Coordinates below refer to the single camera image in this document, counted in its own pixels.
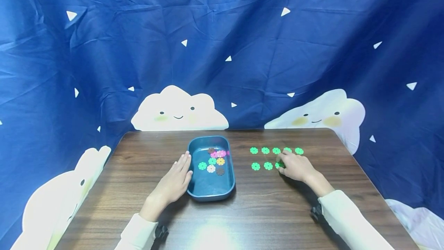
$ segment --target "pink flower chip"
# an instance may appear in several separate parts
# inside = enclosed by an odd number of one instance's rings
[[[219,157],[225,157],[226,155],[227,155],[227,152],[224,150],[217,151],[217,156],[219,156]]]

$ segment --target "white sleeve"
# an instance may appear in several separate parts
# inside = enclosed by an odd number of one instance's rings
[[[120,242],[115,250],[142,250],[147,246],[151,249],[156,237],[158,223],[148,222],[135,214],[120,235]]]
[[[333,191],[319,203],[325,220],[351,250],[394,250],[344,192]]]

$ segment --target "black buckle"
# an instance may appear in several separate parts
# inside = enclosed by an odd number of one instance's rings
[[[168,231],[168,228],[164,225],[157,225],[157,228],[155,230],[156,238],[160,240],[165,240],[170,232]]]
[[[310,210],[310,215],[316,222],[319,222],[319,219],[322,217],[321,204],[318,204],[317,206],[312,207]]]

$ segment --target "brown flower chip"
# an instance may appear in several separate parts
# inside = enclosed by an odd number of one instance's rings
[[[223,174],[225,174],[225,170],[221,167],[216,169],[216,174],[218,174],[219,176],[222,176]]]

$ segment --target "white triangle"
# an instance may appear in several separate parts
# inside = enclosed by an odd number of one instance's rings
[[[77,16],[77,13],[70,12],[70,11],[66,11],[66,14],[68,15],[68,19],[70,22]]]
[[[377,49],[381,44],[382,44],[382,42],[377,42],[376,44],[373,45],[373,48]]]
[[[412,83],[407,84],[407,87],[413,91],[416,87],[416,84],[418,84],[418,82],[412,82]]]
[[[285,16],[285,15],[288,14],[289,12],[291,12],[291,11],[290,11],[289,9],[287,9],[287,8],[284,7],[284,9],[282,10],[282,13],[281,13],[281,17]]]

